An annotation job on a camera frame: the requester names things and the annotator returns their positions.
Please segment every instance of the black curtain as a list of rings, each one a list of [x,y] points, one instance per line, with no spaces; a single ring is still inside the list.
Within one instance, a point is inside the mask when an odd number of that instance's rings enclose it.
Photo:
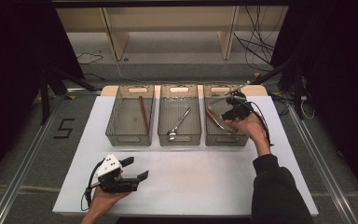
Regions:
[[[47,66],[83,77],[55,9],[0,0],[0,161],[26,119]]]
[[[318,40],[304,52],[303,76],[317,115],[358,179],[358,2],[328,3],[330,8],[321,14],[322,25],[314,33]],[[308,12],[299,7],[287,14],[273,55],[276,64],[290,57],[303,32],[297,21],[302,22]],[[288,85],[294,80],[285,79]]]

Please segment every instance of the black sleeve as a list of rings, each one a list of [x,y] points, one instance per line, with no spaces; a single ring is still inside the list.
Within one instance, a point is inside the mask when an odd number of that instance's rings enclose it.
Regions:
[[[290,171],[278,164],[274,155],[254,160],[256,178],[252,202],[252,222],[313,223],[310,211],[296,187]]]

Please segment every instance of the chopstick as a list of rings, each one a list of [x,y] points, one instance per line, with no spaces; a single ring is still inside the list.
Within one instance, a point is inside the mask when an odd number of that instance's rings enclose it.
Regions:
[[[144,117],[144,124],[145,124],[145,128],[146,128],[146,133],[149,133],[149,124],[147,123],[147,116],[146,116],[146,110],[145,110],[144,97],[139,96],[139,104],[141,105],[142,116]]]

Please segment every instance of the person's left hand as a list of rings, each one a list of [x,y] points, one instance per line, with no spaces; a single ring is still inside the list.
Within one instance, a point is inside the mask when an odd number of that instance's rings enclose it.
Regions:
[[[120,199],[127,197],[131,192],[110,194],[103,192],[103,190],[97,186],[94,191],[89,211],[83,218],[82,224],[95,223],[98,218],[106,214],[109,209],[117,203]]]

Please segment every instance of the metal rail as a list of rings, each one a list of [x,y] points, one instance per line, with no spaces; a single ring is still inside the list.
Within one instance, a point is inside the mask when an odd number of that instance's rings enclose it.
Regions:
[[[321,154],[319,148],[313,141],[313,138],[310,135],[310,132],[304,121],[298,118],[295,110],[291,106],[289,106],[289,110],[290,116],[292,117],[293,122],[295,123],[298,132],[300,133],[301,138],[303,139],[307,150],[310,153],[316,168],[318,169],[319,174],[321,175],[322,181],[324,182],[324,185],[326,186],[333,200],[333,203],[336,205],[336,208],[341,215],[343,222],[346,224],[358,223],[358,219],[351,208],[350,202],[345,197],[341,187],[330,171],[327,162],[324,160],[324,157]]]
[[[27,176],[32,164],[34,163],[34,159],[36,158],[37,153],[39,152],[39,149],[41,148],[46,138],[51,123],[55,118],[56,112],[63,102],[63,98],[63,96],[57,96],[54,99],[53,106],[51,108],[51,115],[49,116],[46,123],[40,127],[39,131],[36,134],[36,137],[34,138],[33,143],[29,147],[27,154],[22,160],[21,165],[17,170],[17,173],[14,175],[11,183],[7,187],[6,192],[2,196],[0,200],[0,223],[3,223],[5,221],[5,218],[11,208],[11,205],[14,203],[19,189],[23,181],[25,180],[25,177]]]

